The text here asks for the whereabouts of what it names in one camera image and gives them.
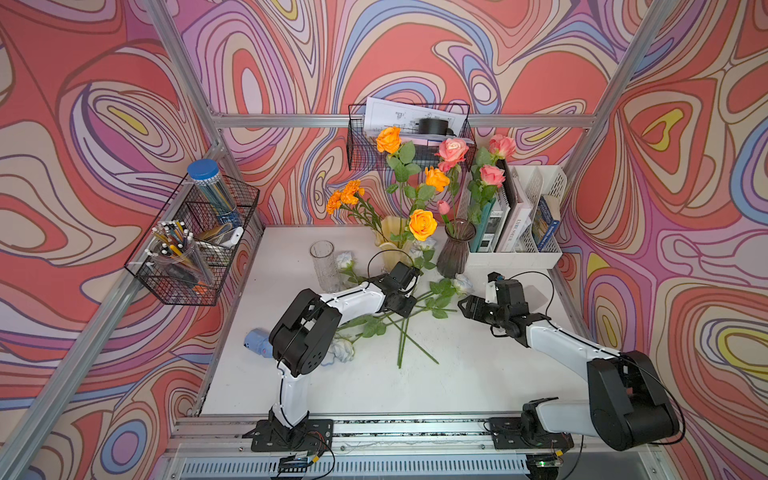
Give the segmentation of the large white rose flower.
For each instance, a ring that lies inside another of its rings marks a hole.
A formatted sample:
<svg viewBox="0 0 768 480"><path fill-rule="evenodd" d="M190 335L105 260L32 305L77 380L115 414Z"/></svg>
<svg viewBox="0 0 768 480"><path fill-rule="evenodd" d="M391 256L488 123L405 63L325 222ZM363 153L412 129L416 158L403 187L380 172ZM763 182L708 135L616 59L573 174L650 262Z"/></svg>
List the large white rose flower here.
<svg viewBox="0 0 768 480"><path fill-rule="evenodd" d="M447 319L455 312L452 305L473 290L472 283L463 274L429 283L429 291L419 297L419 305L436 319Z"/></svg>

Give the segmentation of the pink tulip flower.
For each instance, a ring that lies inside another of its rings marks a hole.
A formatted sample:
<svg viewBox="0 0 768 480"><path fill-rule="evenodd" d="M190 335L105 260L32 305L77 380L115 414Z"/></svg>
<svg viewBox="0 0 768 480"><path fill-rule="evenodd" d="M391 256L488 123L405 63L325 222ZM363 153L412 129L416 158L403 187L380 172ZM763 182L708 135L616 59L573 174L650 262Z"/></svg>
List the pink tulip flower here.
<svg viewBox="0 0 768 480"><path fill-rule="evenodd" d="M442 218L444 228L448 236L453 237L455 235L454 221L452 217L452 209L448 202L440 200L438 202L438 213Z"/></svg>

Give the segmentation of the orange marigold flower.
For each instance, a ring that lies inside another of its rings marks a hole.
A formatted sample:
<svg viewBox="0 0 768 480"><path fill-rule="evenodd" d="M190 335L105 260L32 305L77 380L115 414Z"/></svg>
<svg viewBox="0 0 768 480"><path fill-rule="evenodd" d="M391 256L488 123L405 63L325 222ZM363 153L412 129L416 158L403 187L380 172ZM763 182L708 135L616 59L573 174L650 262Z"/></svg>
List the orange marigold flower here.
<svg viewBox="0 0 768 480"><path fill-rule="evenodd" d="M343 197L342 192L339 190L334 191L333 194L329 197L326 205L326 213L328 215L333 215L336 211L338 211L343 206L342 197Z"/></svg>
<svg viewBox="0 0 768 480"><path fill-rule="evenodd" d="M340 209L374 232L383 234L381 216L365 198L365 190L359 180L348 182L341 190Z"/></svg>

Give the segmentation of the orange rose flower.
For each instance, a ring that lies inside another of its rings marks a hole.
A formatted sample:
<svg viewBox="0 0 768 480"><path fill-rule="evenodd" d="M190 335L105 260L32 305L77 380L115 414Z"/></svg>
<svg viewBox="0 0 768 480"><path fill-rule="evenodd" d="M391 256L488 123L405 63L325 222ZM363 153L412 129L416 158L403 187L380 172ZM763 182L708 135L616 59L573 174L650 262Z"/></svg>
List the orange rose flower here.
<svg viewBox="0 0 768 480"><path fill-rule="evenodd" d="M386 193L409 205L408 215L400 216L409 224L410 214L414 210L428 210L427 203L434 194L434 188L425 185L425 168L415 163L415 145L412 141L402 140L399 128L386 128L376 138L376 147L380 153L385 154L387 166L394 176L394 181L386 187ZM405 232L400 235L400 241L417 240L407 226Z"/></svg>
<svg viewBox="0 0 768 480"><path fill-rule="evenodd" d="M425 185L433 187L437 193L442 193L451 184L451 179L439 168L425 169Z"/></svg>

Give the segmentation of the large pink rose flower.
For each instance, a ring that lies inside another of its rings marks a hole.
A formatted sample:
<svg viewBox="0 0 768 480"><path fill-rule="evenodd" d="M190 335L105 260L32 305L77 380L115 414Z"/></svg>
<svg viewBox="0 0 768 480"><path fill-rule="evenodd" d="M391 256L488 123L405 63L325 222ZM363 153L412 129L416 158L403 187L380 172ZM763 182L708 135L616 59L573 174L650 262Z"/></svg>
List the large pink rose flower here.
<svg viewBox="0 0 768 480"><path fill-rule="evenodd" d="M451 184L442 192L448 192L451 200L459 199L463 165L469 151L467 142L460 138L448 138L438 147L438 166L450 179Z"/></svg>

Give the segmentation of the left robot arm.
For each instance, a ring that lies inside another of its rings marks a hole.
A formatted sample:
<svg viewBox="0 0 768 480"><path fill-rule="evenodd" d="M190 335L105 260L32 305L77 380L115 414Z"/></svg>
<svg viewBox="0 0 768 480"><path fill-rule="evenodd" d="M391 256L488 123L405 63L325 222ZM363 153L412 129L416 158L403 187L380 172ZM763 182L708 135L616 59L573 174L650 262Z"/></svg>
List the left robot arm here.
<svg viewBox="0 0 768 480"><path fill-rule="evenodd" d="M308 376L333 350L340 326L379 313L408 316L417 299L413 296L421 271L402 262L389 273L364 280L347 290L318 294L301 290L271 331L254 329L244 346L253 353L273 358L280 374L277 400L265 420L244 434L254 452L328 451L334 421L312 419L308 408Z"/></svg>

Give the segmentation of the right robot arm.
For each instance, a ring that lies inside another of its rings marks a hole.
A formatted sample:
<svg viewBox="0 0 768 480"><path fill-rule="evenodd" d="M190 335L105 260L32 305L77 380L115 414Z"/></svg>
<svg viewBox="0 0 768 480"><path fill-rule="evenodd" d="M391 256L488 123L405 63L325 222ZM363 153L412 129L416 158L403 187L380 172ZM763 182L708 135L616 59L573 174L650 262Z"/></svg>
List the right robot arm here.
<svg viewBox="0 0 768 480"><path fill-rule="evenodd" d="M650 358L621 352L564 330L545 313L532 312L522 284L497 272L486 293L458 302L462 315L566 367L586 383L586 399L542 398L520 415L522 440L539 447L558 435L595 437L616 451L645 444L674 444L684 435L679 404Z"/></svg>

